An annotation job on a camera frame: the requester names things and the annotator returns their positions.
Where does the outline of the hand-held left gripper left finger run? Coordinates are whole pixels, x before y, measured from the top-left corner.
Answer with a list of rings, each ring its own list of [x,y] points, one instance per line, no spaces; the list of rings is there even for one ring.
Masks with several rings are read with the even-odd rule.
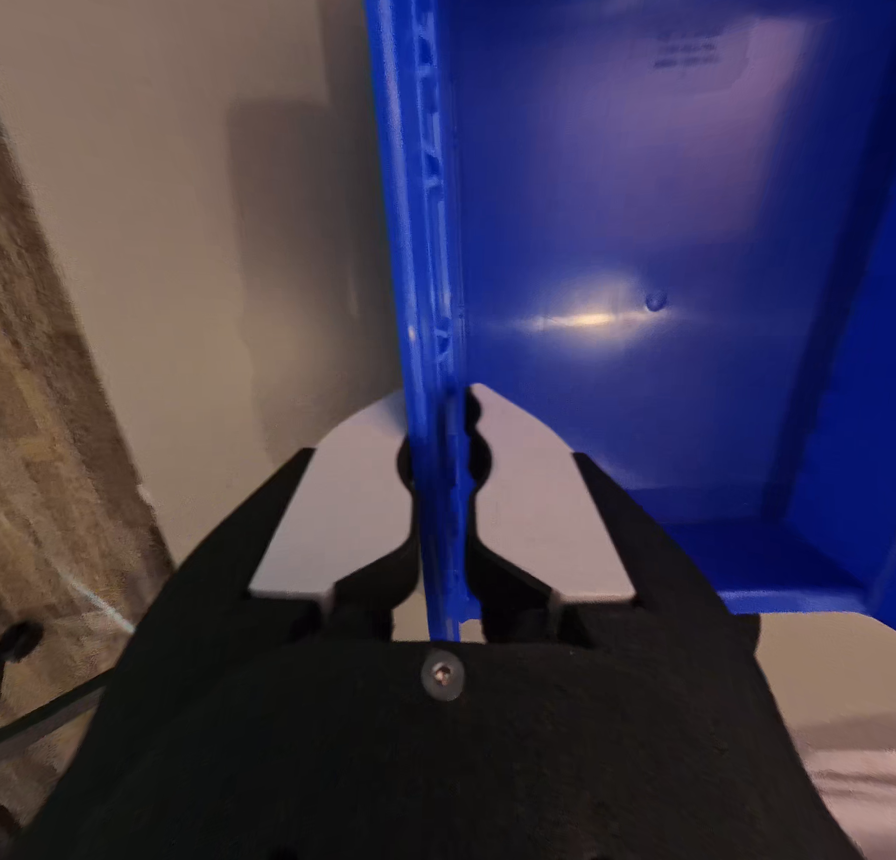
[[[307,601],[324,618],[392,626],[419,581],[406,404],[403,392],[392,392],[314,448],[248,592]]]

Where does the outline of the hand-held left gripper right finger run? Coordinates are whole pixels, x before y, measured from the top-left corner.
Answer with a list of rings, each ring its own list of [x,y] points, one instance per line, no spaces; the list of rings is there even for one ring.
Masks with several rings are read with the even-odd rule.
[[[572,448],[485,384],[468,389],[465,578],[484,630],[556,630],[636,590]]]

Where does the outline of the blue plastic bin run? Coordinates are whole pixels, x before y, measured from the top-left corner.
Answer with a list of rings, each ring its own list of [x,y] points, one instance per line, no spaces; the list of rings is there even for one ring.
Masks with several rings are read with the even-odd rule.
[[[364,0],[430,633],[480,383],[730,611],[894,627],[894,0]]]

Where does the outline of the person's light clothing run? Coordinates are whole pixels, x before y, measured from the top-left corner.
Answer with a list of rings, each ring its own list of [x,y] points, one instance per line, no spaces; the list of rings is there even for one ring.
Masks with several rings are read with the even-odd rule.
[[[790,731],[829,811],[869,859],[895,857],[895,715]]]

